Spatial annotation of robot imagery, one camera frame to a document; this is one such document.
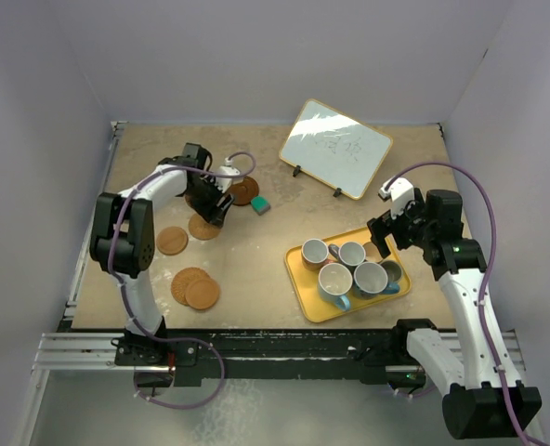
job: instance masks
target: whiteboard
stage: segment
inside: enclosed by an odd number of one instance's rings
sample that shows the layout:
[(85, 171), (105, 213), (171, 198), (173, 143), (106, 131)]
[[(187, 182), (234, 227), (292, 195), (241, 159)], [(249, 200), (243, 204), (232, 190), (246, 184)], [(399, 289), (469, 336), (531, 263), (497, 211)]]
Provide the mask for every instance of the whiteboard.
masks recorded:
[(390, 136), (310, 99), (297, 117), (280, 158), (358, 200), (392, 144)]

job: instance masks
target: handwriting on whiteboard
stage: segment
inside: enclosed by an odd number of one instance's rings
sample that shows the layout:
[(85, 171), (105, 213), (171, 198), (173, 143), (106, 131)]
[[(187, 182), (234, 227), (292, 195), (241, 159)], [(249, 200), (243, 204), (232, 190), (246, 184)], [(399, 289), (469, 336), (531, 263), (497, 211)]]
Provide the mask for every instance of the handwriting on whiteboard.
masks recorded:
[(347, 163), (355, 164), (360, 161), (360, 153), (362, 152), (361, 137), (343, 133), (337, 135), (321, 135), (315, 139), (315, 144), (319, 149), (324, 149), (333, 155), (337, 155)]

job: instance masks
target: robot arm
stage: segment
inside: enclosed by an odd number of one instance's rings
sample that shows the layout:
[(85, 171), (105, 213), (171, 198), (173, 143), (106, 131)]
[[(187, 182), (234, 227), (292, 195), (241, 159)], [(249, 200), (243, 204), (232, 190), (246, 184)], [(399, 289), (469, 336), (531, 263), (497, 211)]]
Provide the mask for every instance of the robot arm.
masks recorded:
[[(211, 159), (208, 150), (196, 144), (186, 144), (181, 156), (161, 160), (154, 171), (161, 174), (148, 182), (131, 202), (125, 216), (128, 229), (120, 232), (113, 268), (124, 281), (126, 298), (137, 321), (153, 334), (158, 332), (163, 323), (162, 313), (155, 304), (149, 275), (155, 252), (154, 211), (164, 207), (173, 197), (186, 194), (190, 205), (200, 216), (221, 228), (233, 203), (233, 197), (226, 193), (231, 178), (215, 179), (185, 170), (166, 169), (175, 165), (204, 169), (207, 159)], [(226, 160), (226, 165), (220, 166), (217, 171), (230, 176), (240, 174), (231, 166), (230, 160)], [(104, 192), (98, 197), (89, 253), (104, 271), (108, 271), (114, 224), (125, 198), (133, 188), (117, 194)], [(134, 335), (144, 335), (132, 321), (128, 321), (125, 328)]]
[(391, 209), (368, 222), (372, 242), (382, 257), (390, 254), (388, 235), (399, 249), (415, 245), (424, 251), (424, 261), (432, 267), (454, 316), (463, 363), (431, 328), (407, 333), (406, 351), (426, 369), (442, 394), (445, 423), (455, 438), (513, 436), (479, 306), (502, 360), (500, 368), (523, 429), (539, 411), (541, 397), (536, 387), (524, 387), (521, 382), (502, 339), (490, 293), (486, 291), (479, 300), (486, 262), (478, 242), (463, 238), (461, 196), (450, 190), (430, 190), (424, 200), (421, 191), (404, 178), (398, 178), (388, 190), (387, 183), (379, 195), (392, 200)]

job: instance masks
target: gray floor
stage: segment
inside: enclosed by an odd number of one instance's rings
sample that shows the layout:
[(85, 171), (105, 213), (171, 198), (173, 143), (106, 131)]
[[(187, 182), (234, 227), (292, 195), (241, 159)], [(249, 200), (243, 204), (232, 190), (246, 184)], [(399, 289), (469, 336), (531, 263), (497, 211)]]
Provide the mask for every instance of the gray floor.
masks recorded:
[[(215, 388), (161, 396), (193, 402)], [(228, 381), (216, 400), (172, 411), (133, 398), (129, 372), (54, 372), (32, 446), (515, 445), (515, 439), (457, 441), (442, 421), (438, 392), (420, 400), (387, 387), (340, 381)]]

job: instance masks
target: eraser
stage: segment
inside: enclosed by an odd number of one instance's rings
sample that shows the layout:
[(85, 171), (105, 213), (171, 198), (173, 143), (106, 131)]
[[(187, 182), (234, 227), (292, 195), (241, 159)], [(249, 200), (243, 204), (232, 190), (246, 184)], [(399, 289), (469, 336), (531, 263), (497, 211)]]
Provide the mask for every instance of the eraser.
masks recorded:
[(271, 208), (271, 205), (268, 203), (268, 201), (265, 200), (260, 195), (257, 195), (255, 198), (253, 198), (250, 201), (250, 205), (253, 206), (253, 209), (255, 209), (255, 212), (260, 216), (265, 214)]

